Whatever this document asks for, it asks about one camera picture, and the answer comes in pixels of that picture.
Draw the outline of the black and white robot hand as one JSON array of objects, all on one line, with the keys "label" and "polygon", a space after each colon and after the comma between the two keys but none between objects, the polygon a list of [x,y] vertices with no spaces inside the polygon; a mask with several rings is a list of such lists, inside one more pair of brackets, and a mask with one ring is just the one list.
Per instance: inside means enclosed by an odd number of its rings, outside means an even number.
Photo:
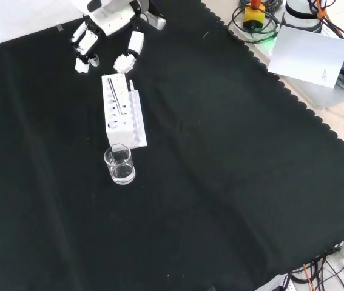
[{"label": "black and white robot hand", "polygon": [[113,65],[117,73],[128,73],[144,45],[139,20],[143,19],[157,30],[164,29],[166,25],[164,16],[152,1],[73,1],[72,4],[83,14],[83,22],[70,39],[78,73],[87,73],[90,66],[99,66],[99,57],[93,48],[100,37],[113,36],[132,27],[127,53],[118,56]]}]

